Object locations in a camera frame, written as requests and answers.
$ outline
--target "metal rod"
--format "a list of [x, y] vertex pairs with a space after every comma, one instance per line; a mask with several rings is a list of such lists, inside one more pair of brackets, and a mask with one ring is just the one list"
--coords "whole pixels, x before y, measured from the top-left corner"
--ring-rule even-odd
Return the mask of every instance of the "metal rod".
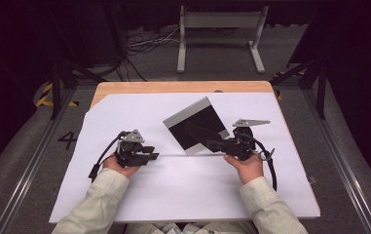
[[[75, 93], [75, 90], [65, 91], [65, 94], [62, 100], [62, 106], [67, 106], [67, 103], [70, 102], [74, 93]], [[46, 128], [42, 136], [42, 139], [40, 140], [39, 145], [37, 146], [32, 158], [30, 159], [30, 162], [27, 165], [26, 170], [21, 176], [21, 179], [19, 180], [19, 183], [15, 191], [13, 192], [13, 195], [9, 203], [7, 204], [4, 212], [0, 216], [0, 234], [7, 233], [10, 225], [12, 224], [13, 219], [15, 218], [19, 210], [21, 202], [23, 201], [31, 185], [33, 178], [36, 176], [37, 170], [39, 169], [39, 166], [42, 162], [48, 143], [50, 142], [50, 139], [53, 133], [55, 132], [55, 129], [59, 123], [59, 120], [63, 116], [63, 113], [65, 112], [65, 110], [66, 108], [61, 108], [56, 118], [51, 120], [48, 127]]]
[[315, 98], [311, 91], [303, 91], [305, 100], [307, 101], [309, 108], [313, 112], [313, 115], [320, 127], [325, 141], [327, 142], [330, 150], [333, 163], [339, 172], [339, 175], [349, 193], [349, 196], [354, 204], [355, 210], [360, 217], [361, 223], [363, 224], [367, 233], [371, 233], [371, 211], [367, 203], [367, 199], [364, 196], [363, 191], [352, 172], [352, 169], [347, 162], [346, 158], [340, 153], [338, 147], [333, 139], [333, 135], [326, 121], [319, 118], [318, 111], [315, 108]]

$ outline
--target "human hand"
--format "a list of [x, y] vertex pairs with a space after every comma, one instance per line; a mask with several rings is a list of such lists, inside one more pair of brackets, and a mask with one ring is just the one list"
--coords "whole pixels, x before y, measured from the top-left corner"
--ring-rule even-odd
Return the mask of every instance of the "human hand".
[[225, 161], [237, 169], [240, 180], [246, 184], [253, 179], [264, 176], [262, 160], [255, 154], [251, 155], [249, 159], [240, 161], [231, 155], [224, 155]]
[[123, 168], [118, 164], [118, 160], [116, 159], [115, 155], [112, 155], [103, 162], [103, 168], [112, 169], [126, 177], [129, 177], [139, 170], [140, 167]]

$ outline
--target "beige sleeve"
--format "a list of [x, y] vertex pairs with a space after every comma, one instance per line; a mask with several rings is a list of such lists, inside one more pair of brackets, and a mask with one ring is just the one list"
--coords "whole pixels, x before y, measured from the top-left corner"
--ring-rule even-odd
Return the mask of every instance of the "beige sleeve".
[[263, 176], [244, 185], [240, 194], [260, 234], [307, 233], [297, 216]]
[[85, 200], [56, 225], [53, 233], [106, 233], [129, 183], [124, 175], [103, 169]]

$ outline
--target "wire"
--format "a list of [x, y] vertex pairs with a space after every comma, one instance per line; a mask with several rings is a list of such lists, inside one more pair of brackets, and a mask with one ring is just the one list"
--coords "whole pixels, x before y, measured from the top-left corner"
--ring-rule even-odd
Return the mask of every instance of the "wire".
[[124, 60], [124, 67], [125, 67], [125, 69], [127, 70], [127, 78], [128, 78], [128, 81], [130, 81], [130, 70], [128, 69], [127, 61], [126, 61], [126, 60]]
[[[246, 134], [241, 134], [241, 135], [244, 137], [249, 137], [252, 140], [254, 140], [254, 142], [258, 144], [258, 146], [260, 146], [261, 150], [264, 152], [266, 157], [270, 155], [270, 152], [268, 152], [265, 149], [264, 145], [260, 141], [258, 141], [256, 138], [250, 135], [246, 135]], [[270, 160], [268, 160], [267, 163], [268, 163], [268, 167], [270, 168], [271, 177], [273, 178], [273, 188], [274, 190], [277, 191], [277, 175], [276, 175], [276, 170], [274, 169], [273, 158], [270, 158]]]
[[110, 142], [110, 144], [106, 147], [105, 151], [103, 151], [103, 153], [100, 155], [99, 159], [97, 160], [96, 164], [93, 165], [92, 167], [92, 170], [91, 172], [89, 173], [89, 178], [92, 179], [92, 182], [96, 179], [97, 177], [97, 172], [99, 172], [99, 168], [100, 168], [100, 165], [102, 165], [102, 158], [103, 156], [106, 154], [106, 152], [109, 150], [110, 147], [112, 147], [112, 145], [116, 142], [116, 140], [120, 139], [122, 137], [122, 135], [124, 134], [125, 132], [121, 132], [118, 134], [118, 136], [116, 136], [116, 138], [114, 140], [112, 140], [112, 142]]
[[126, 60], [130, 63], [130, 65], [133, 67], [133, 69], [136, 71], [137, 75], [143, 80], [143, 81], [147, 81], [145, 78], [143, 78], [143, 76], [139, 73], [139, 71], [137, 71], [136, 67], [133, 65], [133, 63], [128, 59], [126, 58]]
[[[102, 71], [99, 71], [99, 72], [96, 72], [94, 73], [95, 75], [97, 76], [105, 76], [105, 75], [108, 75], [110, 73], [112, 73], [114, 70], [116, 70], [118, 68], [119, 64], [115, 64], [113, 66], [111, 66], [110, 68], [106, 69], [106, 70], [102, 70]], [[75, 76], [77, 77], [80, 77], [80, 78], [89, 78], [83, 74], [75, 74], [73, 73]]]
[[106, 161], [106, 159], [108, 159], [108, 158], [110, 158], [110, 157], [116, 157], [116, 155], [115, 155], [115, 154], [111, 154], [111, 155], [107, 156], [105, 159], [103, 159], [102, 162], [100, 162], [99, 165], [102, 165], [102, 164]]
[[[156, 48], [158, 48], [161, 45], [165, 45], [169, 42], [177, 42], [179, 43], [178, 40], [173, 39], [177, 31], [179, 30], [179, 27], [176, 27], [172, 32], [167, 32], [165, 34], [163, 33], [158, 33], [157, 37], [154, 37], [155, 33], [151, 34], [146, 40], [143, 40], [140, 34], [135, 34], [131, 38], [133, 39], [133, 42], [129, 45], [127, 45], [127, 49], [130, 52], [134, 52], [134, 54], [128, 54], [128, 56], [136, 56], [139, 53], [150, 53]], [[134, 37], [139, 36], [142, 40], [136, 41]]]
[[116, 71], [116, 74], [118, 74], [119, 76], [119, 79], [121, 80], [121, 82], [124, 82], [124, 76], [122, 75], [122, 73], [119, 71], [119, 67], [115, 70]]

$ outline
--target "white sheet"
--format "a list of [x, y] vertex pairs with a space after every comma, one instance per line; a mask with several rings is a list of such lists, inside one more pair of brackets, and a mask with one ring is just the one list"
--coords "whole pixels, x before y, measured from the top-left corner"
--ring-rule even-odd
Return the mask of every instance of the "white sheet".
[[[58, 222], [83, 201], [91, 184], [88, 174], [100, 154], [120, 131], [134, 129], [145, 138], [143, 145], [155, 146], [160, 156], [130, 178], [116, 221], [249, 218], [239, 194], [241, 182], [223, 153], [204, 150], [187, 156], [163, 123], [203, 97], [209, 98], [229, 133], [239, 119], [271, 121], [251, 130], [268, 150], [276, 149], [279, 196], [299, 217], [320, 216], [273, 93], [129, 94], [109, 95], [87, 113], [50, 222]], [[264, 170], [271, 183], [266, 163]]]

